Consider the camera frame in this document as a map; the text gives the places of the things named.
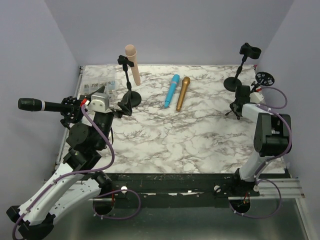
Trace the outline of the black stand holding beige microphone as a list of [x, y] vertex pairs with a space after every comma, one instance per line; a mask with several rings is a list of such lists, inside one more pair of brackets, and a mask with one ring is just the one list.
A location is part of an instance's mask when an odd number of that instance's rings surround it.
[[119, 65], [122, 65], [122, 69], [125, 73], [127, 91], [131, 91], [131, 106], [137, 107], [141, 103], [142, 98], [138, 92], [132, 91], [132, 85], [130, 83], [128, 74], [128, 67], [133, 67], [134, 64], [129, 61], [126, 56], [123, 55], [119, 55], [117, 62]]

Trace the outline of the black round-base clip stand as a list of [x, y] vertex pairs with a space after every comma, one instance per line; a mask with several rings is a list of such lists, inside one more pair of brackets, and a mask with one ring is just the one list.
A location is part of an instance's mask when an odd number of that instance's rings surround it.
[[223, 86], [226, 90], [230, 92], [235, 92], [238, 86], [242, 85], [242, 82], [238, 79], [240, 73], [243, 70], [243, 65], [247, 61], [248, 58], [257, 60], [262, 53], [262, 50], [259, 47], [251, 46], [248, 42], [245, 42], [239, 51], [240, 55], [243, 55], [241, 64], [237, 68], [236, 74], [233, 77], [228, 77], [224, 80]]

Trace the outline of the black tripod shock-mount stand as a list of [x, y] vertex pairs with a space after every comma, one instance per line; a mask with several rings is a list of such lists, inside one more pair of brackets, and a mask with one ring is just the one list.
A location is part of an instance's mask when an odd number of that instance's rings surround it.
[[[275, 78], [268, 72], [258, 72], [255, 75], [255, 81], [253, 81], [250, 85], [251, 93], [255, 91], [257, 88], [262, 88], [262, 87], [271, 87], [275, 83]], [[225, 116], [228, 116], [230, 113], [233, 113], [231, 110], [231, 104], [229, 105], [230, 111], [225, 113]]]

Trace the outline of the beige microphone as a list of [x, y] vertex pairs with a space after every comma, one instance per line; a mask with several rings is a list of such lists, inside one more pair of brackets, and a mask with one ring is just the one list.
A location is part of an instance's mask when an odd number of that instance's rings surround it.
[[135, 82], [136, 86], [141, 85], [141, 78], [140, 78], [140, 73], [139, 73], [139, 68], [138, 68], [138, 63], [137, 63], [137, 50], [136, 47], [132, 44], [128, 44], [125, 46], [125, 55], [128, 58], [130, 62], [133, 63], [133, 66], [131, 66], [131, 73]]

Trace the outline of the blue microphone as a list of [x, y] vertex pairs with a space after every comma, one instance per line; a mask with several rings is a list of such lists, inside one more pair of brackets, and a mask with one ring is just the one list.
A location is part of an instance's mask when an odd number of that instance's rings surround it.
[[166, 95], [166, 98], [164, 101], [165, 108], [169, 107], [171, 100], [172, 100], [172, 97], [175, 93], [176, 87], [179, 84], [179, 81], [180, 81], [180, 76], [178, 74], [175, 74], [171, 79], [170, 87], [168, 89], [168, 92], [167, 92], [167, 95]]

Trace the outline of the gold microphone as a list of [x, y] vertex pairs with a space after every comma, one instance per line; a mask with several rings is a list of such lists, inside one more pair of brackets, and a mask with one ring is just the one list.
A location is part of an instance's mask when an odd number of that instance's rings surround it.
[[178, 98], [177, 105], [176, 105], [177, 112], [180, 112], [182, 109], [184, 99], [186, 96], [186, 92], [188, 90], [188, 86], [190, 85], [190, 82], [191, 82], [191, 79], [188, 76], [184, 77], [182, 80], [182, 86], [180, 89], [180, 94], [179, 94], [179, 98]]

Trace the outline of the black microphone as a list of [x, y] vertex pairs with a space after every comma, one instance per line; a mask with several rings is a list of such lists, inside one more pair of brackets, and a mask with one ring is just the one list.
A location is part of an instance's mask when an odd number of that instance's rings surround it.
[[69, 112], [71, 109], [65, 104], [35, 98], [20, 98], [18, 100], [18, 108], [28, 112]]

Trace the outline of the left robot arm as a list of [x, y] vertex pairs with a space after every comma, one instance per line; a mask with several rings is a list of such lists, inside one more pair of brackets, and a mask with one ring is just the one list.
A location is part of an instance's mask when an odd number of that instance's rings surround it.
[[109, 106], [109, 97], [101, 87], [89, 95], [66, 97], [60, 103], [35, 98], [20, 98], [18, 108], [29, 112], [59, 112], [61, 124], [68, 129], [66, 143], [70, 146], [50, 179], [28, 201], [11, 206], [7, 216], [14, 222], [12, 238], [16, 233], [23, 240], [42, 240], [68, 210], [90, 197], [107, 197], [110, 181], [104, 167], [94, 168], [101, 159], [100, 151], [109, 148], [111, 163], [115, 151], [109, 140], [114, 117], [132, 115], [132, 90], [128, 89], [117, 103], [119, 109]]

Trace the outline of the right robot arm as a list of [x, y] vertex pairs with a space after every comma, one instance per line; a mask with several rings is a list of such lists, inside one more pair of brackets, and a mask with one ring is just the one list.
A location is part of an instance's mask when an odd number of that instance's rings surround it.
[[267, 165], [292, 149], [291, 116], [252, 102], [250, 95], [249, 86], [238, 85], [235, 100], [230, 104], [230, 109], [238, 119], [246, 118], [255, 123], [254, 151], [246, 163], [236, 170], [230, 183], [230, 191], [236, 196], [252, 191]]

